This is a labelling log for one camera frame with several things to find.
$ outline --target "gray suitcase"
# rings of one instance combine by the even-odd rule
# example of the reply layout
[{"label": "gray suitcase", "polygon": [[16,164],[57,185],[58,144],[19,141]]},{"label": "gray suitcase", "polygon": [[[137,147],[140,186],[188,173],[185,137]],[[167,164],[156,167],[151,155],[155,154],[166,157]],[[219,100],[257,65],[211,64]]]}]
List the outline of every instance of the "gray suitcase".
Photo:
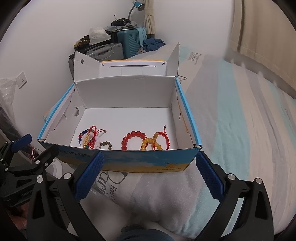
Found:
[{"label": "gray suitcase", "polygon": [[[123,59],[122,44],[106,44],[98,46],[87,51],[85,55],[94,58],[99,62]],[[74,79],[74,58],[69,59],[69,68]]]}]

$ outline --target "person's leg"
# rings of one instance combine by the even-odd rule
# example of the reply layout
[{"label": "person's leg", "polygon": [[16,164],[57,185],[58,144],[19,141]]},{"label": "person's leg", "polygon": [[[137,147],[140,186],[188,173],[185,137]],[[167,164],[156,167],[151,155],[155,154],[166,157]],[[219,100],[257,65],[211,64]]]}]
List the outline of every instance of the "person's leg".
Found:
[{"label": "person's leg", "polygon": [[130,225],[122,228],[122,234],[116,241],[174,241],[168,234],[156,230],[145,230],[139,225]]}]

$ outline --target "silver screw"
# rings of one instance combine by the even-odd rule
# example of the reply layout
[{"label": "silver screw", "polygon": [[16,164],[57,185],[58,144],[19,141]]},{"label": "silver screw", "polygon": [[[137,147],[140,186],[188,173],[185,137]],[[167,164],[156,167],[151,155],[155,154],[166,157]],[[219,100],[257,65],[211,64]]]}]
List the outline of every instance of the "silver screw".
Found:
[{"label": "silver screw", "polygon": [[256,178],[256,182],[258,183],[258,184],[262,184],[262,179],[261,178]]},{"label": "silver screw", "polygon": [[227,177],[228,177],[228,179],[231,180],[231,181],[235,180],[235,175],[233,175],[233,174],[228,174]]},{"label": "silver screw", "polygon": [[69,180],[71,178],[72,174],[71,173],[66,173],[64,174],[64,179]]},{"label": "silver screw", "polygon": [[37,179],[37,182],[38,182],[38,183],[42,183],[42,182],[43,182],[43,177],[39,177],[39,178]]}]

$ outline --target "white wall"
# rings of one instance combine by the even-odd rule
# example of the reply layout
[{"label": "white wall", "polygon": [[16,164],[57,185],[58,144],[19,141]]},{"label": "white wall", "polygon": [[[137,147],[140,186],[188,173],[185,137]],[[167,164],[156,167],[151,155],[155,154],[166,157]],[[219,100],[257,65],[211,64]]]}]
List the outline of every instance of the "white wall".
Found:
[{"label": "white wall", "polygon": [[155,0],[156,38],[200,53],[224,56],[233,0]]},{"label": "white wall", "polygon": [[13,109],[35,147],[43,114],[73,83],[68,59],[75,42],[90,27],[110,25],[114,14],[127,18],[132,6],[131,0],[32,0],[16,16],[0,43],[0,79],[25,72],[28,82],[16,87]]}]

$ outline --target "person's hand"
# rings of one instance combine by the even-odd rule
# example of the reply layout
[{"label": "person's hand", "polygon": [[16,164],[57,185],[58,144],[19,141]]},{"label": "person's hand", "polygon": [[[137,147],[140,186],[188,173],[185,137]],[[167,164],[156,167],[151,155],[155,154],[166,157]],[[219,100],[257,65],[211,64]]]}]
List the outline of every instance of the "person's hand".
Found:
[{"label": "person's hand", "polygon": [[11,220],[19,230],[27,228],[27,215],[28,215],[28,209],[29,209],[29,202],[20,206],[20,208],[22,210],[21,216],[13,216],[8,212],[9,217],[11,218]]}]

